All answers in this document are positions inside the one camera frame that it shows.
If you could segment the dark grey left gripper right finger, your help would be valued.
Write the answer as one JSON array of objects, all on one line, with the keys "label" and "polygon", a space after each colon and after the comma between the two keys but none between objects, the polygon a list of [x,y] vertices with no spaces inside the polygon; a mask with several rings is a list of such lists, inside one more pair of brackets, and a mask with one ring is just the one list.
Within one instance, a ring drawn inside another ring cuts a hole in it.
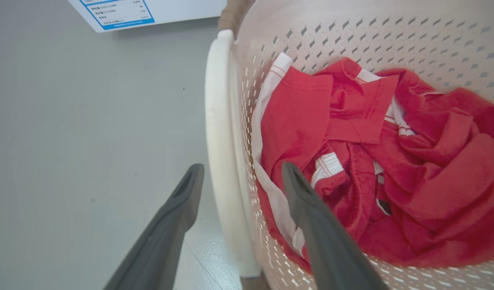
[{"label": "dark grey left gripper right finger", "polygon": [[284,190],[295,224],[303,231],[319,290],[386,290],[341,222],[292,163],[282,167]]}]

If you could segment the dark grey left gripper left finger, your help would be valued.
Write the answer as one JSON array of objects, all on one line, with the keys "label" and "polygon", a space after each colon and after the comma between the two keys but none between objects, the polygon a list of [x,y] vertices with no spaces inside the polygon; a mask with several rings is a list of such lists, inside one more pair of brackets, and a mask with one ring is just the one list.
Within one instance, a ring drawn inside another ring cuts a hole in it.
[{"label": "dark grey left gripper left finger", "polygon": [[185,233],[197,220],[203,164],[193,164],[158,210],[120,266],[106,290],[171,290]]}]

